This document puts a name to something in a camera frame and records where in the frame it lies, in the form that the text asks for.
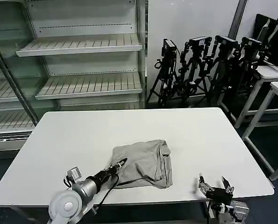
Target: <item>folded gray t-shirt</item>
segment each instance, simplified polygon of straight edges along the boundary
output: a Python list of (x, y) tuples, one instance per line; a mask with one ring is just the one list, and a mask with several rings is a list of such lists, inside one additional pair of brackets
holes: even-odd
[(138, 142), (113, 149), (112, 165), (127, 158), (118, 171), (119, 182), (116, 189), (155, 186), (160, 189), (170, 187), (172, 168), (170, 149), (164, 140)]

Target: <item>white display shelf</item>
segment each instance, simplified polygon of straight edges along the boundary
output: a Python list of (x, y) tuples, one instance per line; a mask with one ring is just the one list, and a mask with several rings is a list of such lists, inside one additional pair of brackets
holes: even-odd
[(61, 107), (61, 111), (104, 111), (104, 110), (136, 110), (136, 109), (140, 109), (140, 103)]
[(35, 128), (24, 110), (1, 111), (0, 133), (28, 132)]
[(139, 51), (142, 45), (136, 34), (90, 35), (36, 38), (16, 52), (19, 57)]
[(141, 93), (137, 72), (50, 77), (36, 99), (63, 99)]
[[(25, 94), (25, 97), (34, 96), (34, 87), (38, 84), (39, 78), (22, 78), (19, 79), (19, 85)], [(13, 92), (8, 81), (5, 79), (0, 79), (0, 103), (5, 102), (18, 102), (18, 98)]]

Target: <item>camera tripod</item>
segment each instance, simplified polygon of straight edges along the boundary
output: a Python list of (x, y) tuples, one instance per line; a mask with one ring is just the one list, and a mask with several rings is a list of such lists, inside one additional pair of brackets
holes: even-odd
[(249, 95), (253, 89), (253, 84), (260, 78), (256, 73), (258, 62), (257, 54), (262, 50), (262, 43), (252, 38), (243, 37), (240, 51), (245, 51), (242, 58), (233, 63), (233, 69), (226, 87), (223, 103), (231, 112), (232, 102), (238, 93)]
[[(175, 71), (177, 60), (176, 46), (172, 41), (164, 39), (162, 57), (163, 59), (158, 59), (157, 63), (154, 65), (154, 67), (160, 69), (160, 71), (146, 101), (148, 103), (152, 94), (156, 94), (158, 96), (157, 106), (159, 108), (165, 108), (169, 105), (170, 98), (173, 96), (172, 83), (174, 78), (177, 78)], [(158, 81), (162, 82), (159, 93), (155, 91)]]
[[(213, 61), (212, 58), (214, 58), (219, 44), (220, 52), (218, 54), (218, 57)], [(229, 59), (229, 56), (231, 55), (233, 49), (235, 49), (234, 57)], [(235, 61), (238, 61), (240, 57), (240, 45), (237, 41), (234, 41), (225, 36), (217, 35), (215, 37), (211, 60), (208, 60), (208, 67), (205, 72), (206, 74), (209, 74), (211, 69), (216, 64), (218, 64), (208, 91), (210, 99), (215, 96), (218, 97), (221, 94), (222, 88), (228, 85), (232, 65), (235, 63)]]
[[(205, 61), (201, 60), (207, 56), (208, 49), (210, 46), (212, 38), (211, 37), (198, 37), (190, 39), (189, 42), (185, 43), (184, 51), (180, 55), (180, 63), (182, 67), (178, 70), (180, 76), (178, 76), (174, 82), (173, 92), (176, 92), (182, 98), (182, 104), (186, 105), (186, 100), (196, 94), (197, 88), (200, 88), (207, 95), (207, 85), (204, 76)], [(185, 56), (189, 53), (190, 48), (192, 49), (192, 57), (186, 63)], [(185, 74), (191, 66), (188, 78), (185, 80)], [(199, 78), (195, 81), (194, 75), (195, 71), (199, 67)]]

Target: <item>white table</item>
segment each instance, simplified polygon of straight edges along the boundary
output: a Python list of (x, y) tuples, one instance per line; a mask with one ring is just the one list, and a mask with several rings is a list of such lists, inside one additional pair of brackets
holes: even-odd
[[(275, 65), (269, 65), (266, 66), (259, 66), (257, 69), (258, 73), (260, 74), (260, 80), (258, 80), (252, 90), (252, 93), (250, 94), (245, 106), (243, 107), (239, 117), (237, 119), (234, 118), (234, 116), (231, 116), (232, 119), (235, 120), (235, 128), (239, 128), (243, 119), (247, 115), (254, 115), (257, 110), (255, 111), (249, 111), (250, 107), (252, 106), (253, 101), (255, 100), (255, 97), (257, 96), (261, 86), (265, 82), (278, 82), (278, 67)], [(278, 109), (269, 109), (266, 110), (266, 113), (278, 113)]]
[(116, 189), (104, 204), (204, 200), (199, 173), (216, 187), (224, 176), (235, 187), (234, 197), (274, 193), (219, 108), (48, 112), (1, 179), (0, 206), (46, 207), (66, 189), (67, 170), (78, 166), (83, 177), (94, 175), (109, 165), (115, 146), (154, 139), (166, 140), (171, 150), (173, 185)]
[(266, 122), (259, 122), (262, 115), (267, 111), (266, 108), (270, 104), (271, 100), (275, 95), (278, 95), (278, 82), (271, 83), (271, 89), (269, 93), (266, 95), (264, 101), (262, 102), (258, 112), (255, 114), (253, 120), (249, 124), (248, 128), (246, 129), (245, 133), (242, 135), (242, 140), (249, 144), (250, 148), (254, 150), (255, 153), (259, 156), (259, 158), (264, 162), (265, 166), (271, 172), (270, 180), (274, 181), (278, 179), (278, 169), (275, 171), (273, 167), (269, 164), (269, 162), (265, 159), (265, 157), (260, 153), (257, 147), (253, 144), (250, 140), (249, 135), (252, 133), (255, 127), (259, 126), (278, 126), (278, 121), (266, 121)]

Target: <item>gray floor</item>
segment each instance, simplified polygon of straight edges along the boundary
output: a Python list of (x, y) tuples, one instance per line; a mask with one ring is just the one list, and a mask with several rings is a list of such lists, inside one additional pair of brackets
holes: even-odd
[[(278, 166), (278, 127), (256, 128), (250, 138), (266, 156), (273, 167)], [(0, 179), (6, 172), (12, 160), (0, 160)], [(277, 224), (278, 223), (278, 180), (273, 182), (273, 196), (248, 198), (245, 201), (250, 207), (247, 224)], [(90, 223), (109, 222), (140, 222), (140, 221), (169, 221), (169, 220), (204, 220), (204, 210), (199, 203), (163, 204), (150, 206), (105, 206), (96, 217), (89, 216)], [(0, 224), (30, 224), (11, 209), (0, 208)]]

